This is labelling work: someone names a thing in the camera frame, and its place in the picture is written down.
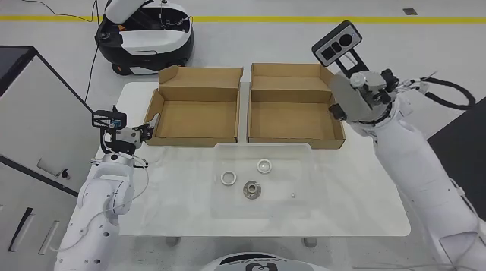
table leg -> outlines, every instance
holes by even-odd
[[[317,238],[302,238],[305,247],[317,246]]]
[[[166,244],[169,246],[169,247],[175,247],[179,244],[179,242],[181,242],[181,238],[178,238],[178,237],[169,237],[169,238],[166,238]]]

black wheel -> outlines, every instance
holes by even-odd
[[[129,68],[121,67],[119,65],[113,64],[112,69],[116,74],[121,76],[128,76],[132,74]]]

black device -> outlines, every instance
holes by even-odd
[[[152,138],[155,128],[151,122],[127,128],[127,115],[119,112],[115,106],[112,111],[93,112],[91,124],[99,128],[101,149],[105,154],[115,152],[133,155],[144,141]],[[111,136],[111,141],[103,141],[105,134]]]
[[[334,30],[331,30],[323,39],[314,44],[312,52],[323,66],[326,67],[335,62],[344,75],[350,78],[356,72],[369,71],[354,50],[354,47],[362,40],[363,37],[351,21],[345,20],[335,27]],[[355,66],[352,68],[346,68],[339,60],[347,52],[351,53],[356,61]]]

white table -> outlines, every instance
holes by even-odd
[[[143,124],[157,82],[125,85],[117,103],[128,126]],[[239,141],[245,142],[249,83],[241,84]],[[371,138],[345,125],[340,150],[314,150],[321,177],[320,209],[309,219],[213,219],[210,215],[212,148],[150,147],[136,152],[150,167],[150,185],[120,216],[121,235],[150,236],[406,236],[410,224],[388,174],[373,153]],[[136,169],[137,194],[145,173]]]

washer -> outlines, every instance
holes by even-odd
[[[261,174],[268,174],[272,171],[272,163],[268,159],[260,159],[257,162],[257,170]]]
[[[224,179],[225,175],[233,175],[233,179],[230,182],[227,182]],[[226,171],[221,174],[221,183],[224,184],[225,186],[234,185],[235,182],[236,182],[236,174],[233,171]]]
[[[243,195],[249,200],[256,200],[261,194],[261,186],[256,181],[249,181],[243,187]]]

